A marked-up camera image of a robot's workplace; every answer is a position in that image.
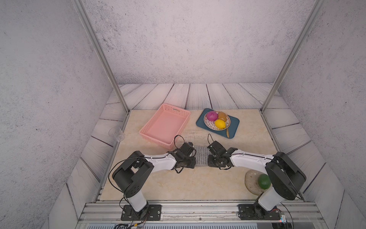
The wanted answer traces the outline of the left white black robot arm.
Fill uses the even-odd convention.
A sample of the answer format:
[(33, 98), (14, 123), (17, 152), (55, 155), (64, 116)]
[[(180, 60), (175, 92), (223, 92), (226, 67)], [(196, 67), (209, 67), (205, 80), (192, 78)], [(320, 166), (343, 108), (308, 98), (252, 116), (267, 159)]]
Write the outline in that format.
[(111, 184), (123, 193), (132, 209), (141, 214), (148, 206), (141, 191), (148, 177), (163, 170), (174, 170), (179, 174), (184, 168), (194, 169), (196, 153), (191, 142), (184, 142), (180, 148), (163, 155), (149, 156), (135, 151), (113, 167), (111, 175), (114, 182)]

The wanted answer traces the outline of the grey striped dishcloth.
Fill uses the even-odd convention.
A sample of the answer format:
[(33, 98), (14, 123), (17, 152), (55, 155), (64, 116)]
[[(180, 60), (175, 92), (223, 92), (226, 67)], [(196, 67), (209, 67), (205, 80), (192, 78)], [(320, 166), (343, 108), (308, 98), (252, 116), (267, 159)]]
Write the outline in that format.
[(207, 147), (205, 146), (195, 146), (196, 150), (196, 164), (195, 167), (207, 167), (208, 166), (208, 156), (211, 154)]

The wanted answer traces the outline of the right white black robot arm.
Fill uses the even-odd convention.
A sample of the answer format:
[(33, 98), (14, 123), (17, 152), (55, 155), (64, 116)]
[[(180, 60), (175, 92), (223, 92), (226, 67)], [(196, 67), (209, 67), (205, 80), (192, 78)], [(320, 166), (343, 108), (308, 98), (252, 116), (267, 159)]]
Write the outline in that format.
[(307, 180), (303, 171), (283, 152), (260, 155), (237, 148), (225, 149), (214, 141), (208, 147), (209, 167), (226, 169), (244, 167), (269, 176), (272, 186), (255, 201), (254, 207), (265, 212), (272, 211), (284, 200), (294, 200)]

